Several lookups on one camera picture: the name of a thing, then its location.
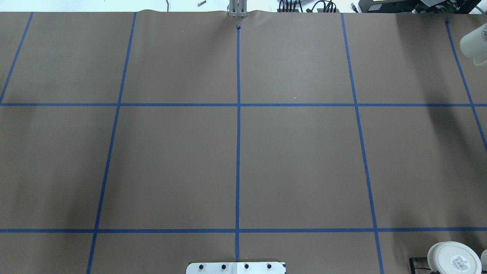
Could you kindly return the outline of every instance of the blue tape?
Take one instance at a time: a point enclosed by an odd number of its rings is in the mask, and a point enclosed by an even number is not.
[[[415,104],[415,103],[241,103],[241,107],[471,107],[471,104]],[[235,103],[0,103],[0,106],[48,107],[238,107]],[[487,104],[474,104],[487,107]]]
[[[372,224],[374,225],[374,229],[377,229],[377,219],[375,217],[374,198],[372,196],[372,187],[370,185],[369,166],[367,164],[367,155],[365,153],[365,145],[364,145],[364,138],[363,138],[363,133],[362,133],[362,125],[360,122],[360,113],[358,112],[357,95],[356,95],[356,90],[355,90],[354,74],[352,72],[352,62],[350,60],[350,50],[348,47],[347,30],[346,30],[346,26],[345,26],[345,17],[343,16],[343,13],[340,15],[341,15],[341,25],[342,25],[342,29],[343,29],[343,39],[345,41],[345,51],[347,54],[348,72],[350,74],[350,83],[352,85],[352,94],[354,96],[355,116],[357,119],[358,136],[360,138],[360,147],[362,149],[362,159],[364,162],[364,171],[365,171],[365,177],[366,177],[366,181],[367,181],[367,191],[369,192],[369,204],[370,204],[370,211],[372,214]],[[381,274],[384,274],[384,266],[382,264],[382,253],[380,251],[379,234],[377,232],[375,232],[375,247],[377,249],[377,259],[379,262],[379,270],[380,270]]]
[[[107,162],[105,165],[105,173],[103,175],[103,183],[101,186],[101,193],[100,193],[100,200],[98,202],[98,210],[96,212],[96,220],[94,224],[94,229],[95,232],[93,233],[93,238],[92,238],[92,245],[90,248],[90,257],[88,258],[88,267],[86,268],[86,274],[90,274],[91,272],[91,266],[93,263],[93,255],[94,255],[94,248],[96,246],[96,236],[97,236],[97,230],[98,230],[98,225],[100,224],[100,216],[101,216],[101,209],[103,206],[103,197],[105,196],[105,188],[107,185],[107,178],[108,178],[108,170],[110,168],[110,160],[112,158],[112,151],[113,151],[113,142],[115,140],[115,132],[117,129],[117,123],[118,123],[118,115],[120,113],[120,103],[122,102],[122,95],[123,95],[123,88],[125,84],[125,76],[127,73],[127,67],[129,64],[129,56],[130,56],[130,48],[132,46],[132,38],[133,38],[133,30],[135,28],[135,19],[137,18],[137,13],[133,13],[133,18],[132,18],[132,27],[130,30],[130,37],[129,37],[129,44],[127,46],[127,55],[125,56],[125,65],[123,69],[123,74],[122,74],[122,81],[120,83],[120,91],[118,94],[118,106],[115,111],[115,118],[113,120],[113,128],[112,128],[112,136],[110,138],[110,146],[108,148],[108,155],[107,155]]]
[[[460,65],[460,61],[458,60],[458,56],[455,50],[455,44],[453,43],[453,38],[451,37],[450,32],[450,21],[447,19],[445,21],[445,26],[447,28],[448,39],[450,40],[451,51],[453,52],[453,56],[455,57],[455,61],[458,66],[458,71],[460,72],[460,76],[462,77],[463,86],[465,87],[465,91],[467,93],[468,100],[470,101],[470,106],[472,107],[473,116],[475,117],[475,122],[477,123],[477,128],[479,129],[480,137],[482,138],[482,142],[484,143],[484,149],[487,152],[487,141],[484,135],[484,131],[482,130],[482,126],[480,124],[479,117],[477,116],[477,111],[475,110],[475,105],[473,104],[472,96],[470,95],[470,89],[468,89],[467,80],[465,80],[465,75],[463,74],[462,66]]]
[[[242,107],[353,107],[351,103],[244,103]]]
[[[236,160],[236,185],[235,185],[235,261],[240,259],[240,121],[241,121],[241,96],[240,96],[240,26],[237,25],[237,160]]]
[[[186,233],[235,233],[235,229],[98,229],[98,233],[160,233],[160,234],[186,234]]]
[[[24,33],[22,34],[22,39],[20,39],[19,47],[17,48],[17,52],[15,52],[14,60],[12,61],[12,65],[10,66],[10,70],[8,71],[7,79],[5,80],[5,84],[3,85],[3,89],[1,91],[0,95],[0,103],[3,101],[3,97],[5,96],[5,92],[7,91],[8,83],[10,82],[10,77],[12,76],[12,73],[14,72],[14,67],[15,64],[17,63],[17,58],[19,58],[19,53],[22,48],[22,45],[24,44],[25,36],[27,35],[27,31],[29,30],[30,23],[32,21],[32,16],[34,16],[34,13],[31,12],[29,19],[27,21],[27,25],[25,25]]]
[[[241,228],[239,233],[386,233],[386,232],[487,231],[487,227],[410,227],[410,228]],[[0,233],[94,233],[97,234],[206,234],[235,233],[233,228],[215,229],[32,229],[7,228]]]
[[[373,228],[242,228],[240,233],[360,233]]]
[[[94,229],[36,229],[13,228],[0,229],[0,233],[93,233]]]
[[[487,227],[411,227],[378,228],[378,232],[487,231]]]

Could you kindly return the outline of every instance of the black cable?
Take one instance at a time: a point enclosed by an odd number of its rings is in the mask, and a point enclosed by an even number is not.
[[[357,10],[357,7],[355,6],[355,4],[351,3],[350,4],[350,7],[353,11],[355,11],[356,13],[358,13],[358,10]]]
[[[317,1],[317,2],[316,2],[314,5],[313,5],[313,7],[311,8],[311,11],[310,11],[310,12],[313,12],[313,10],[314,10],[314,9],[315,9],[315,7],[316,7],[316,4],[318,4],[319,2],[322,2],[322,3],[323,3],[323,11],[324,11],[324,9],[326,9],[326,2],[328,2],[328,1],[325,1],[325,0],[319,0],[319,1]]]
[[[326,8],[323,9],[323,12],[333,12],[333,5],[335,3],[332,2],[332,0],[330,0],[330,2],[328,3],[328,5],[326,5]]]

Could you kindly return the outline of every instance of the cable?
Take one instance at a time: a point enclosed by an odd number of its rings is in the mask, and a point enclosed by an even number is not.
[[[357,10],[357,7],[355,6],[355,4],[351,3],[350,4],[350,7],[353,11],[355,11],[356,13],[358,13],[358,10]]]
[[[476,9],[478,9],[482,14],[487,14],[483,9],[481,9],[479,6],[475,6]]]
[[[326,12],[337,12],[337,5],[330,0],[326,7]]]
[[[313,10],[315,9],[316,5],[317,5],[319,2],[322,2],[322,3],[323,3],[323,11],[324,11],[324,10],[326,9],[326,5],[327,5],[327,4],[326,4],[326,2],[328,2],[328,1],[326,1],[326,0],[319,0],[319,1],[317,1],[317,2],[316,2],[314,5],[313,5],[313,7],[312,7],[311,9],[307,8],[307,9],[306,9],[306,12],[313,12]]]

